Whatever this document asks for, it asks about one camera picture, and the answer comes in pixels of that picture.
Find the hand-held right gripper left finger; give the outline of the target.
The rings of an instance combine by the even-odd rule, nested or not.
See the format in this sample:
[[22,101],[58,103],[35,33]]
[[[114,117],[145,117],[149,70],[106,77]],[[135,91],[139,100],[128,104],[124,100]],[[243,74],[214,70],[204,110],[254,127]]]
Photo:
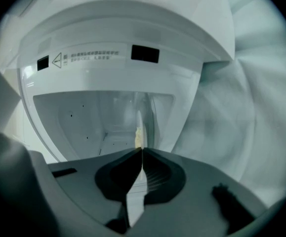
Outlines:
[[55,180],[83,212],[124,234],[143,214],[141,149],[48,165]]

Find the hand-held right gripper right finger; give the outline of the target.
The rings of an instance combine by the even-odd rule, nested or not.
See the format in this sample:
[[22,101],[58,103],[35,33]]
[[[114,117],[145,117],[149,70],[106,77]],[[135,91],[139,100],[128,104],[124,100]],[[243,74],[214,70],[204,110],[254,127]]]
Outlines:
[[144,149],[148,192],[134,237],[225,237],[266,211],[248,188],[209,164]]

